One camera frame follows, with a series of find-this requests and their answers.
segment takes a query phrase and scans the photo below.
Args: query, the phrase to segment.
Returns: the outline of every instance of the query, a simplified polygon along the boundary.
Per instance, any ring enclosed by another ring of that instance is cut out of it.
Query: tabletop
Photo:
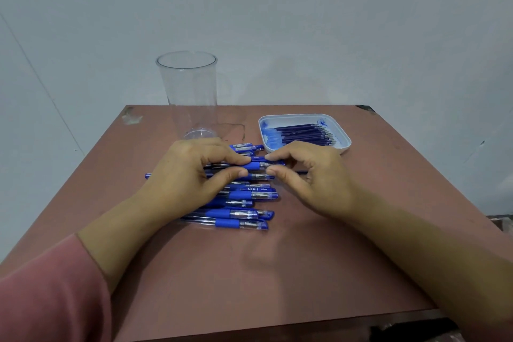
[[[219,113],[221,135],[229,143],[260,143],[258,119],[264,115],[330,115],[352,140],[342,157],[357,181],[390,203],[513,259],[511,241],[375,112],[316,105],[220,106]],[[0,275],[129,197],[176,138],[168,106],[126,107],[6,257]],[[317,216],[281,184],[275,187],[281,197],[266,204],[276,211],[268,232],[174,222],[161,229],[113,296],[115,340],[435,308],[372,243]]]

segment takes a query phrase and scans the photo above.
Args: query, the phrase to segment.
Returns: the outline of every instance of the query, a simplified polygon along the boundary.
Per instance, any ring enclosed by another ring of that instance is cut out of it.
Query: clear container
[[[157,58],[178,135],[216,137],[217,57],[206,52],[171,52]]]

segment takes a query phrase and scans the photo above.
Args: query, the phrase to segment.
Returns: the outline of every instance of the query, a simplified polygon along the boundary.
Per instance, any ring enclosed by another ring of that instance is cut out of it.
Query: pink sleeve
[[[110,295],[96,263],[71,235],[0,280],[0,340],[107,342]]]

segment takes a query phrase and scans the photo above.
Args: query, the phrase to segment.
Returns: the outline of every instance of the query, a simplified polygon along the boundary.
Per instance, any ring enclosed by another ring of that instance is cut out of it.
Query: forearm
[[[137,196],[116,205],[78,232],[78,237],[102,270],[110,293],[141,246],[165,223],[142,211]]]
[[[458,324],[513,318],[513,264],[364,192],[349,223]]]

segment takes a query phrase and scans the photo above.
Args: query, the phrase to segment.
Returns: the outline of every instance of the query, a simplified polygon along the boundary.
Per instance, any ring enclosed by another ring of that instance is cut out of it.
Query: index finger
[[[318,146],[308,142],[294,141],[286,144],[284,147],[280,147],[272,153],[266,154],[265,159],[269,161],[278,161],[293,158],[294,160],[304,164],[305,161],[311,160],[315,157],[314,150],[317,147]]]
[[[202,164],[210,162],[225,161],[229,164],[244,165],[251,162],[251,157],[236,153],[228,145],[201,145],[199,146],[202,154]]]

